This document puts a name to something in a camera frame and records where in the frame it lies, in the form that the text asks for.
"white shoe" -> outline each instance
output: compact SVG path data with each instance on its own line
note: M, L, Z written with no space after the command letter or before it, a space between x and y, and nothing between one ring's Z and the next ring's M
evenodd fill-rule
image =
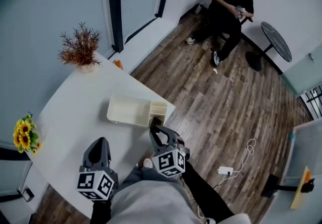
M216 65L216 66L218 66L219 65L219 63L220 63L220 58L217 56L217 51L214 51L213 52L213 56L212 56L213 58L212 58L212 61L213 61L213 63Z
M195 39L193 39L193 38L192 38L192 36L186 39L186 43L187 43L188 45L193 44L195 41L196 41L196 40L195 40Z
M151 159L146 158L143 160L143 166L148 169L153 169L153 162Z

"table leg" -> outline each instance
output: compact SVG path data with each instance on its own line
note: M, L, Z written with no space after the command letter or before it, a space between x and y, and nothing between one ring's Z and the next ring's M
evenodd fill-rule
M261 65L261 57L263 54L265 54L267 51L269 51L271 48L273 48L273 45L270 44L262 53L260 54L254 54L250 51L246 52L246 60L248 62L248 65L255 71L259 72L262 70L262 65Z

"charger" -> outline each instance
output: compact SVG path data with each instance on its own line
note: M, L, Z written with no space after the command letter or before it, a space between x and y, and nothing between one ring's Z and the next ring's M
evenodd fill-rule
M217 173L220 174L220 175L228 175L228 173L229 173L231 175L233 173L233 168L221 166L217 170Z

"flower pot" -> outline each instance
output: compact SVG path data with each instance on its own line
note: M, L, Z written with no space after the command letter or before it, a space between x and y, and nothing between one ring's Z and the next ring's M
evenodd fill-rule
M80 72L80 73L92 73L92 72L94 72L94 71L96 71L96 70L98 70L99 69L99 65L97 65L97 64L94 64L94 65L83 65L83 66L81 66L79 69L78 69L78 71Z

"hand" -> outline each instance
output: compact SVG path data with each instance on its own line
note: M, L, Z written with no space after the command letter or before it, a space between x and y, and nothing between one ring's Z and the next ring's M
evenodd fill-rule
M233 16L235 17L235 18L237 18L237 15L238 15L238 13L237 13L237 10L235 9L235 6L233 6L233 5L228 5L227 6L227 9L233 14Z

